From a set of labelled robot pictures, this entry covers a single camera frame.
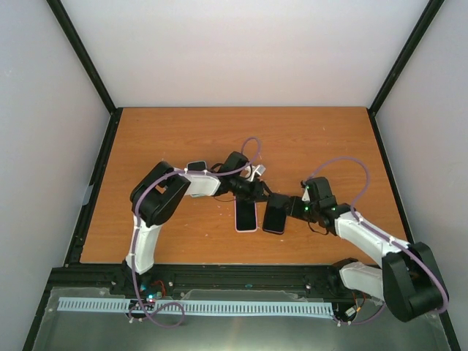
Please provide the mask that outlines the maroon smartphone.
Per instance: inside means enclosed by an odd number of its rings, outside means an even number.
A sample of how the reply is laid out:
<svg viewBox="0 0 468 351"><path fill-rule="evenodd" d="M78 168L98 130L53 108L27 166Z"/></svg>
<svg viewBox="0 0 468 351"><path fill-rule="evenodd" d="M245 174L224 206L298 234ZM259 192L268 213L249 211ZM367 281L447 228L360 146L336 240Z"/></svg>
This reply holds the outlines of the maroon smartphone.
<svg viewBox="0 0 468 351"><path fill-rule="evenodd" d="M288 203L289 197L287 195L272 194L269 197L263 218L263 231L275 235L284 233Z"/></svg>

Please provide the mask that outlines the light blue phone case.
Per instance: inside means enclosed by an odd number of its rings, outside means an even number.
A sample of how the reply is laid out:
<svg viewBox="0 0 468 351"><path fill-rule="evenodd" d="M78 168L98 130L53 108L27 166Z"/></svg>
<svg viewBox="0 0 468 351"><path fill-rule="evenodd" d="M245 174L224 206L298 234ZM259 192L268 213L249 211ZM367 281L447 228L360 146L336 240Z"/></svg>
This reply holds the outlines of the light blue phone case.
<svg viewBox="0 0 468 351"><path fill-rule="evenodd" d="M206 196L208 193L208 183L209 179L205 175L204 171L201 171L202 174L189 174L189 180L191 182L189 186L189 195L192 197L201 197L201 196Z"/></svg>

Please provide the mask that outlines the blue smartphone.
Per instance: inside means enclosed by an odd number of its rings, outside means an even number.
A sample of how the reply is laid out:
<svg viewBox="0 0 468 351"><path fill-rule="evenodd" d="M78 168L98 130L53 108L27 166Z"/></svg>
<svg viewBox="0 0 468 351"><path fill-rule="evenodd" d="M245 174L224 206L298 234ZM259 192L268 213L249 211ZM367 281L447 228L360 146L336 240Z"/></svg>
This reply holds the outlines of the blue smartphone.
<svg viewBox="0 0 468 351"><path fill-rule="evenodd" d="M204 171L206 169L205 161L195 161L187 164L187 170L190 171Z"/></svg>

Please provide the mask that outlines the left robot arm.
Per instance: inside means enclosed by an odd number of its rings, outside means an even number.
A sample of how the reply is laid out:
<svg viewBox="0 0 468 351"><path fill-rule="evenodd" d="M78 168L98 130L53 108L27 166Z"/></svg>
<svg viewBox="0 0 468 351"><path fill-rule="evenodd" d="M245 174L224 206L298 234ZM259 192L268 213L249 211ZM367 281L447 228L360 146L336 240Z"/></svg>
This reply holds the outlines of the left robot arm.
<svg viewBox="0 0 468 351"><path fill-rule="evenodd" d="M125 259L132 269L127 287L139 295L151 289L148 271L154 265L159 233L185 196L218 197L230 192L237 200L264 202L268 187L260 177L265 171L264 165L253 165L237 151L211 168L204 161L190 162L185 168L157 163L130 195L134 232Z"/></svg>

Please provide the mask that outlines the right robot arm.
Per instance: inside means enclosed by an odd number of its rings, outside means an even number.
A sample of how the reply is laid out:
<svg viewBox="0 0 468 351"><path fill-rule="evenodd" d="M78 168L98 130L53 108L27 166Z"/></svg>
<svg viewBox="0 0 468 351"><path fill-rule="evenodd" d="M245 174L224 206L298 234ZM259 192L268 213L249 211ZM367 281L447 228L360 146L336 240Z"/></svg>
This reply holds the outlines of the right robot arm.
<svg viewBox="0 0 468 351"><path fill-rule="evenodd" d="M287 215L318 224L327 234L346 240L376 263L358 261L339 269L349 290L359 290L385 303L398 320L408 322L431 311L443 313L449 295L432 250L423 242L411 244L381 230L347 203L339 204L324 177L301 184L302 196L289 197Z"/></svg>

